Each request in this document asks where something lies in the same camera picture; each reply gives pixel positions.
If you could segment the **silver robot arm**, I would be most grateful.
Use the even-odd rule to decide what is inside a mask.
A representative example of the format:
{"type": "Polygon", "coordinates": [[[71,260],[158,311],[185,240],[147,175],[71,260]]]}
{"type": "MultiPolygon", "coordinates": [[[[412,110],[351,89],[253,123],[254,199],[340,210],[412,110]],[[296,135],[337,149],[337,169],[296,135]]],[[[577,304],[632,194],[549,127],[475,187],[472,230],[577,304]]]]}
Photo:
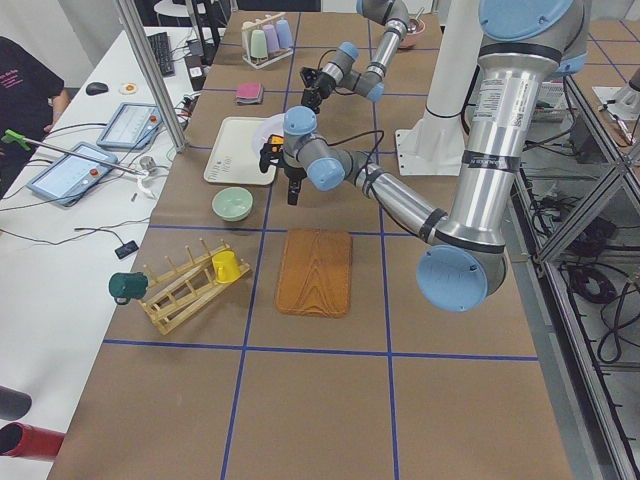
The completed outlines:
{"type": "Polygon", "coordinates": [[[501,222],[543,83],[578,71],[586,56],[587,1],[452,3],[423,117],[397,134],[408,175],[454,175],[450,211],[431,205],[364,152],[338,149],[319,133],[321,102],[344,88],[381,98],[390,63],[408,34],[401,1],[361,1],[358,12],[380,24],[382,40],[365,72],[357,48],[340,45],[319,70],[306,70],[300,105],[284,116],[281,144],[267,142],[259,167],[282,169],[295,203],[303,180],[329,191],[349,182],[399,226],[428,245],[417,268],[423,295],[440,309],[480,305],[503,283],[507,262],[501,222]]]}
{"type": "Polygon", "coordinates": [[[322,101],[337,88],[344,88],[372,102],[377,102],[383,95],[383,80],[409,30],[409,13],[403,1],[394,0],[357,1],[356,11],[385,28],[382,39],[363,73],[353,67],[359,53],[350,42],[343,42],[333,58],[321,68],[301,69],[300,75],[305,86],[301,105],[314,113],[320,111],[322,101]]]}

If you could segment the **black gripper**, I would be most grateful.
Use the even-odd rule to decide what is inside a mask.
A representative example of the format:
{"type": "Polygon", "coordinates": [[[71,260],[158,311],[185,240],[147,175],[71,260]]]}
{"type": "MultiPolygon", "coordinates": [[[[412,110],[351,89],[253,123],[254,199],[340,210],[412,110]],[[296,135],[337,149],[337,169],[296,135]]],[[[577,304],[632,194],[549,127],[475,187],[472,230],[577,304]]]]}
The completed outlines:
{"type": "Polygon", "coordinates": [[[331,76],[310,67],[303,67],[300,76],[304,83],[301,105],[319,114],[322,101],[331,95],[331,76]]]}
{"type": "Polygon", "coordinates": [[[285,161],[284,145],[280,153],[273,154],[269,151],[269,145],[265,143],[260,150],[259,169],[262,173],[266,173],[271,166],[282,168],[285,171],[286,176],[289,178],[287,204],[297,205],[302,186],[303,169],[301,167],[293,167],[285,161]]]}

